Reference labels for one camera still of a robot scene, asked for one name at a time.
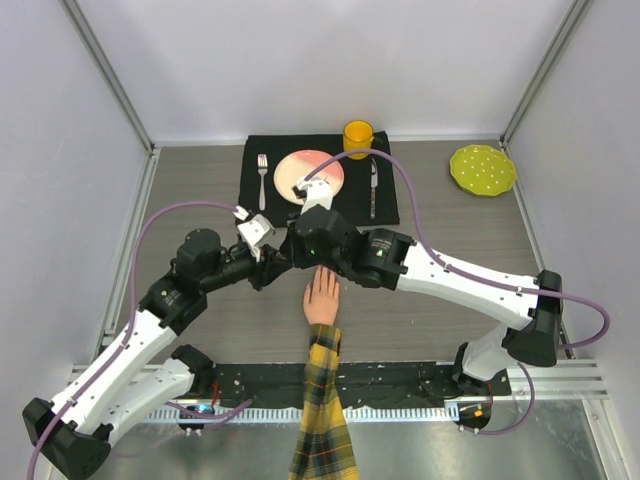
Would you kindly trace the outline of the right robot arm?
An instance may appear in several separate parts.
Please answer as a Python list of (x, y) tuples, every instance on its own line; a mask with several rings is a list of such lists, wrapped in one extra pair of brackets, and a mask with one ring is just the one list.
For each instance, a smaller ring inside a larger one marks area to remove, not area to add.
[(456, 266), (453, 258), (429, 254), (408, 235), (385, 228), (360, 231), (320, 206), (290, 221), (280, 251), (296, 268), (324, 266), (364, 288), (431, 295), (499, 321), (490, 333), (459, 347), (451, 380), (462, 394), (477, 393), (516, 363), (557, 363), (562, 279), (554, 272), (531, 277), (468, 262)]

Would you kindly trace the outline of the yellow plaid sleeve forearm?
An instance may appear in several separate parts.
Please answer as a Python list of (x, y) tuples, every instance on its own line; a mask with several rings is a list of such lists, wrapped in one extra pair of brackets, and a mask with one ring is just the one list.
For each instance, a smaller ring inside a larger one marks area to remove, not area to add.
[(358, 479), (353, 445), (336, 388), (341, 332), (311, 326), (303, 409), (290, 479)]

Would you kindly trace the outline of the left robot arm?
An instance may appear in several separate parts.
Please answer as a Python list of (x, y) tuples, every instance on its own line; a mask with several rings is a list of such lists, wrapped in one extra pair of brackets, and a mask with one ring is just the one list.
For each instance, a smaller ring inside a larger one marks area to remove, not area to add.
[(32, 399), (22, 416), (37, 455), (67, 479), (90, 478), (116, 443), (150, 413), (187, 394), (205, 397), (213, 361), (191, 345), (178, 347), (158, 369), (135, 376), (207, 308), (207, 295), (242, 280), (255, 288), (287, 270), (268, 242), (274, 228), (262, 216), (238, 224), (229, 248), (210, 229), (187, 234), (169, 272), (133, 308), (120, 334), (52, 400)]

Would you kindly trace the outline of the mannequin hand with painted nails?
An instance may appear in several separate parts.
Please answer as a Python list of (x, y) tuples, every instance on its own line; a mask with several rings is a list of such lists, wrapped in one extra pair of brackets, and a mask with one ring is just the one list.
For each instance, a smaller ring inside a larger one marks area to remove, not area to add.
[(337, 319), (339, 296), (340, 285), (335, 273), (319, 267), (304, 291), (303, 312), (307, 322), (311, 326), (333, 326)]

